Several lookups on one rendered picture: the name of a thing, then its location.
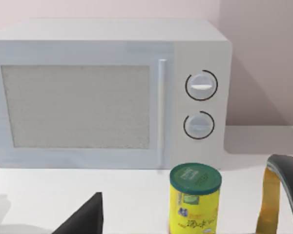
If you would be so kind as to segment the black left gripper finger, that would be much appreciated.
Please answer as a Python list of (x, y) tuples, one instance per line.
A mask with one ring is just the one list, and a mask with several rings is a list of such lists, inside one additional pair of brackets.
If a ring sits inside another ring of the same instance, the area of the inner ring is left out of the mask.
[(103, 234), (103, 194), (96, 192), (51, 234)]

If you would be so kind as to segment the pale microwave door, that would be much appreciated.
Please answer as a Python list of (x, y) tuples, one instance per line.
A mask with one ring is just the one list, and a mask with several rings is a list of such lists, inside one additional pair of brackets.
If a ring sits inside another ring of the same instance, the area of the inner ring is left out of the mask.
[(0, 168), (159, 169), (159, 59), (167, 169), (170, 44), (0, 41)]

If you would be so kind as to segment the small white microwave knob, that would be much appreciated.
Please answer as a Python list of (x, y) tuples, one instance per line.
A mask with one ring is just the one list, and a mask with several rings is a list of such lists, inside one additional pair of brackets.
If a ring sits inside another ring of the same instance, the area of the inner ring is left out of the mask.
[(200, 111), (197, 115), (185, 118), (183, 129), (185, 134), (191, 139), (203, 140), (213, 133), (215, 121), (209, 113)]

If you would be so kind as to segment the yellow can with green lid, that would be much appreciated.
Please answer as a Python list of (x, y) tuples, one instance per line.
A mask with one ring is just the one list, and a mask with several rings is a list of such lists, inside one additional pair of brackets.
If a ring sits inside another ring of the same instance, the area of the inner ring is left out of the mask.
[(169, 181), (169, 234), (216, 234), (219, 171), (201, 163), (183, 163), (170, 171)]

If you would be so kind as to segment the pale microwave oven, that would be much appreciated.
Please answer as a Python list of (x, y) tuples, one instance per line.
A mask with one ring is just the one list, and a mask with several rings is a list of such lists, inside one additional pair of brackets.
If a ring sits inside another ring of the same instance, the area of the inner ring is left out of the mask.
[[(0, 41), (133, 41), (162, 42), (173, 48), (171, 92), (170, 168), (200, 162), (220, 168), (230, 86), (231, 42), (202, 19), (30, 19), (0, 30)], [(218, 80), (215, 95), (205, 101), (191, 99), (185, 90), (189, 75), (202, 70)], [(200, 111), (215, 121), (213, 133), (203, 140), (188, 137), (187, 116)]]

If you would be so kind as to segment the large white microwave knob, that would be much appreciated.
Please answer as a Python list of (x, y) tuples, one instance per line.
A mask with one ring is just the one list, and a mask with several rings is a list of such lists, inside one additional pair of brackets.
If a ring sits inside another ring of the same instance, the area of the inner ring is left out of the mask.
[(218, 80), (212, 72), (202, 70), (198, 74), (188, 76), (185, 90), (191, 99), (205, 101), (212, 98), (217, 92)]

